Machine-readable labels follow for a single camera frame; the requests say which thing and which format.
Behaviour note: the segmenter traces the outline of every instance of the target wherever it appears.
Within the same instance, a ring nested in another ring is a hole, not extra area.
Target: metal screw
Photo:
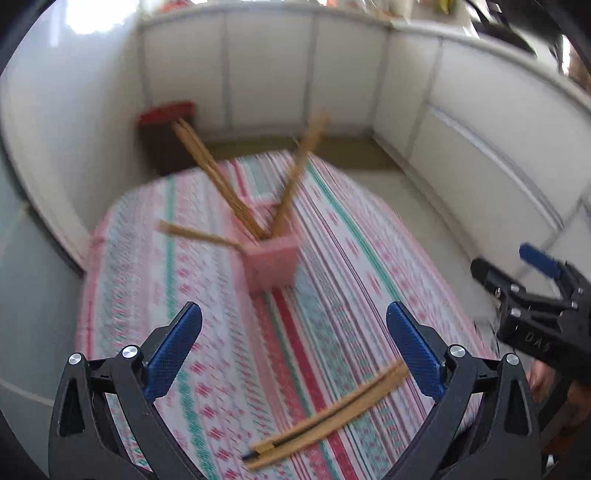
[[[510,353],[507,355],[507,363],[511,365],[519,365],[519,357]]]
[[[462,358],[464,355],[466,355],[466,350],[460,345],[452,345],[449,348],[449,352],[457,358]]]
[[[129,345],[123,349],[123,356],[125,358],[133,358],[137,354],[138,354],[138,348],[135,345]]]
[[[76,364],[80,363],[80,360],[82,360],[82,355],[79,353],[73,353],[72,355],[70,355],[70,358],[68,359],[68,363],[70,365],[76,365]]]

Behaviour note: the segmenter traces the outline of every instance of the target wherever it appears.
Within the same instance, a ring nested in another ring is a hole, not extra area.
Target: bundle of chopsticks
[[[227,201],[236,218],[241,224],[243,224],[244,228],[252,238],[258,242],[260,240],[276,237],[282,231],[289,217],[291,203],[297,191],[299,178],[306,169],[309,153],[312,152],[320,142],[320,136],[324,130],[326,122],[327,117],[325,115],[316,115],[309,122],[308,129],[298,146],[294,165],[292,166],[287,181],[285,182],[281,201],[271,219],[268,230],[263,229],[255,220],[251,210],[244,204],[238,194],[236,194],[234,188],[226,176],[220,171],[211,153],[207,150],[191,125],[179,118],[173,124],[173,130],[191,156],[195,159],[197,165],[199,165],[199,167],[201,167],[201,169],[207,174],[219,193]],[[185,226],[176,225],[164,220],[158,222],[156,229],[167,235],[182,236],[193,240],[225,245],[240,253],[245,252],[242,244],[233,240]]]
[[[392,364],[329,408],[299,422],[279,435],[250,445],[251,451],[242,457],[245,467],[250,471],[259,470],[319,442],[359,417],[392,390],[400,387],[407,376],[408,367],[405,363]]]

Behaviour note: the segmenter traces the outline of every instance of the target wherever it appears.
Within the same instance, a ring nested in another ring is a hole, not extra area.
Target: blue gripper pad
[[[546,277],[558,280],[560,278],[560,266],[558,262],[538,250],[531,244],[521,244],[519,256],[524,262],[529,263],[536,270],[541,271]]]
[[[399,301],[388,306],[386,326],[421,392],[439,402],[445,393],[441,362],[416,327],[416,320]]]
[[[172,328],[144,366],[144,397],[148,402],[168,393],[201,332],[202,324],[201,308],[192,302],[171,322]]]

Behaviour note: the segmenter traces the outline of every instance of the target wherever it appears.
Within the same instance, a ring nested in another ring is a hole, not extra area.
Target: striped tablecloth
[[[247,199],[273,194],[287,152],[230,161]],[[192,300],[203,330],[156,405],[190,458],[213,479],[380,479],[432,402],[408,380],[342,430],[271,468],[246,471],[254,440],[284,430],[400,358],[385,327],[401,299],[419,322],[475,356],[491,353],[425,252],[381,200],[317,157],[294,203],[302,237],[294,284],[249,296],[240,257],[154,231],[157,219],[231,235],[228,206],[200,170],[126,194],[97,228],[77,331],[89,358],[140,344]],[[113,407],[133,460],[138,445]]]

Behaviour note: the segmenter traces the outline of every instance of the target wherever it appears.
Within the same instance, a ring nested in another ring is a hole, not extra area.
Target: pink box
[[[259,225],[266,228],[276,206],[264,202],[252,205],[250,209]],[[236,239],[246,251],[242,254],[242,263],[250,294],[292,285],[300,253],[300,237],[291,213],[280,236],[259,242],[234,215],[232,218],[237,230]]]

